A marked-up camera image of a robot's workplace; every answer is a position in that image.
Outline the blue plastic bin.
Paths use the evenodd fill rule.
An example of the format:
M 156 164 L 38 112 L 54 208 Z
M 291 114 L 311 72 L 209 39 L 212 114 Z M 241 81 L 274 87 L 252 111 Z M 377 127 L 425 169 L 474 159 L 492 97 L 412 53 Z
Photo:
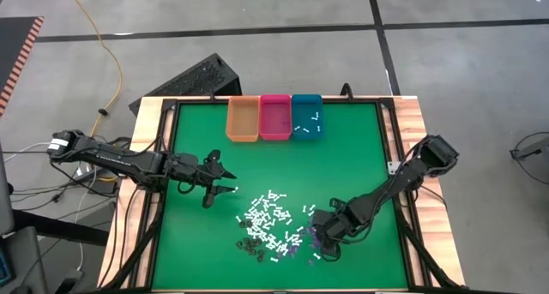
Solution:
M 318 94 L 296 94 L 292 96 L 292 120 L 293 128 L 300 126 L 300 129 L 293 130 L 292 138 L 301 141 L 313 141 L 323 136 L 323 98 Z

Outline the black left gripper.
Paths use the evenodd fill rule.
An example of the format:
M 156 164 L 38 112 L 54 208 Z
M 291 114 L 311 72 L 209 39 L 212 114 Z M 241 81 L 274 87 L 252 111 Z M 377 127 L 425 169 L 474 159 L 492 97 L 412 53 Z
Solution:
M 214 205 L 214 198 L 223 193 L 230 193 L 235 188 L 225 186 L 214 186 L 215 180 L 221 178 L 236 178 L 230 171 L 224 168 L 219 162 L 220 150 L 211 151 L 203 160 L 202 164 L 195 164 L 190 161 L 178 161 L 176 177 L 178 180 L 178 192 L 181 195 L 189 194 L 196 186 L 204 187 L 205 194 L 202 198 L 202 207 L 210 208 Z

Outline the grey equipment cabinet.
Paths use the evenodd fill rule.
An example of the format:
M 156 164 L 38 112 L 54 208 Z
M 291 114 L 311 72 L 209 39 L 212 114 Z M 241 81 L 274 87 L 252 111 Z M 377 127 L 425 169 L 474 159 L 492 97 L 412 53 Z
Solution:
M 48 294 L 36 231 L 16 229 L 0 146 L 0 294 Z

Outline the orange plastic bin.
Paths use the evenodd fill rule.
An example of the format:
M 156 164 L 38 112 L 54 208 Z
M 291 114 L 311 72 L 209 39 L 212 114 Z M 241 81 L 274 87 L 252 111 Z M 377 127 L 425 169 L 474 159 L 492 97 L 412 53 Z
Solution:
M 228 101 L 226 135 L 233 142 L 255 142 L 259 137 L 259 97 L 233 96 Z

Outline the black mesh computer case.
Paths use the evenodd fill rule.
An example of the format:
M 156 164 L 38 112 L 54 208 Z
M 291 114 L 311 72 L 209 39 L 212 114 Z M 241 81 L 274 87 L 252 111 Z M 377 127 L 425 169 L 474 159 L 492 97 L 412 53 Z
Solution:
M 239 96 L 237 73 L 214 53 L 145 94 L 145 97 Z

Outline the wooden table border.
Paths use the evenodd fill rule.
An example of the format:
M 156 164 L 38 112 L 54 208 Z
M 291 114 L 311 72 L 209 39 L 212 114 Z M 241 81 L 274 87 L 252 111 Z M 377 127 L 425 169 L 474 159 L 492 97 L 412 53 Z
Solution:
M 415 96 L 358 96 L 357 101 L 383 101 L 383 134 L 388 137 L 389 156 L 393 159 L 402 156 L 402 150 L 410 148 L 426 135 L 425 123 Z M 175 104 L 179 101 L 207 101 L 204 96 L 189 97 L 146 97 L 136 117 L 130 148 L 142 150 L 157 135 L 165 141 L 175 134 L 169 130 L 175 123 Z M 106 253 L 98 278 L 99 285 L 106 285 L 119 271 L 134 251 L 137 240 L 153 222 L 159 199 L 157 195 L 146 195 L 135 191 L 136 185 L 129 179 L 121 182 L 118 212 L 113 217 L 111 232 L 106 245 Z M 427 178 L 419 191 L 418 200 L 402 196 L 400 202 L 406 206 L 403 213 L 408 222 L 416 214 L 413 229 L 418 232 L 435 262 L 450 279 L 459 285 L 465 280 L 450 228 L 449 216 L 443 203 L 443 192 L 436 178 Z

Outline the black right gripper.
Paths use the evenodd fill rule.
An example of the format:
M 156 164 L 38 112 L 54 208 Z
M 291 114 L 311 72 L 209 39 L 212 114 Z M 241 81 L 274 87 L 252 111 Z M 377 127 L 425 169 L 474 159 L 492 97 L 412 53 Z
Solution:
M 315 234 L 323 231 L 320 240 L 320 252 L 325 261 L 338 261 L 341 257 L 340 244 L 346 241 L 345 236 L 356 237 L 361 222 L 353 208 L 352 202 L 332 198 L 329 205 L 334 209 L 328 214 L 313 214 L 311 229 Z

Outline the pink plastic bin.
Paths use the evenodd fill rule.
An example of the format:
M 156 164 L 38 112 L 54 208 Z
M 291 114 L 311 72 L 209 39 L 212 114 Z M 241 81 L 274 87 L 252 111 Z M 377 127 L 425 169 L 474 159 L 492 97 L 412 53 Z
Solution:
M 262 95 L 260 136 L 265 141 L 287 141 L 292 132 L 292 97 L 288 94 Z

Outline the black mat orange striped edge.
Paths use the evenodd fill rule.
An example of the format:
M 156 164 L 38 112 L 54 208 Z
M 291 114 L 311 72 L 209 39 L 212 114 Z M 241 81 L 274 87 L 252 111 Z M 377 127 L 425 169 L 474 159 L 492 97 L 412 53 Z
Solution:
M 44 16 L 0 17 L 0 118 L 45 21 Z

